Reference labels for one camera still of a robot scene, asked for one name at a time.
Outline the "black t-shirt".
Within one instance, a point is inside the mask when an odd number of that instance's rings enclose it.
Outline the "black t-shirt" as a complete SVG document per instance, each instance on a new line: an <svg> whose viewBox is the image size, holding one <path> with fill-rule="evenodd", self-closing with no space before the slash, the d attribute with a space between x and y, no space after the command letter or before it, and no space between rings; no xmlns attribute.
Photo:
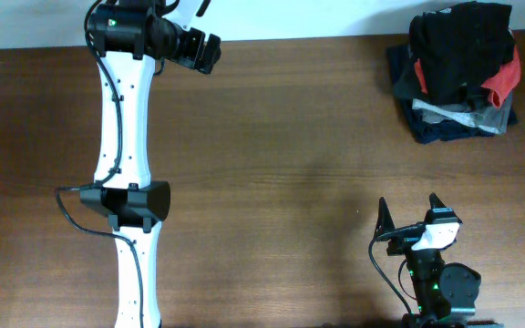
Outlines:
<svg viewBox="0 0 525 328"><path fill-rule="evenodd" d="M432 104L460 102L463 87L481 87L513 60L511 11L511 5L472 1L412 19L410 48Z"/></svg>

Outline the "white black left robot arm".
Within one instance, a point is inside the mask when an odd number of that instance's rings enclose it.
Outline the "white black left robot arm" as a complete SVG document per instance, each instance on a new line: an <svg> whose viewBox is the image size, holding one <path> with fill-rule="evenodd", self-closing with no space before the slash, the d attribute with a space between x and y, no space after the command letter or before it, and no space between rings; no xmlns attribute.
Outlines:
<svg viewBox="0 0 525 328"><path fill-rule="evenodd" d="M149 92L167 62L209 75L221 40L192 26L209 0L97 1L87 11L87 47L98 65L101 143L80 201L108 220L118 257L117 327L160 327L157 253L170 211L170 184L151 177Z"/></svg>

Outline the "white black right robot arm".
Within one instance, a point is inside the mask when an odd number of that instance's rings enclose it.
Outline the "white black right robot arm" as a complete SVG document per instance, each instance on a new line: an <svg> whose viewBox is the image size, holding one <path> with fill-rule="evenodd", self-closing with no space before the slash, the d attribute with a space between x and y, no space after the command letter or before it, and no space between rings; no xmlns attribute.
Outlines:
<svg viewBox="0 0 525 328"><path fill-rule="evenodd" d="M386 201L380 199L368 256L407 310L401 319L403 327L466 327L476 312L481 276L462 263L442 259L441 252L456 243L462 220L436 194L429 195L429 203L422 221L397 228ZM387 244L387 255L404 258L400 267L410 275L416 312L375 261L373 247L377 242Z"/></svg>

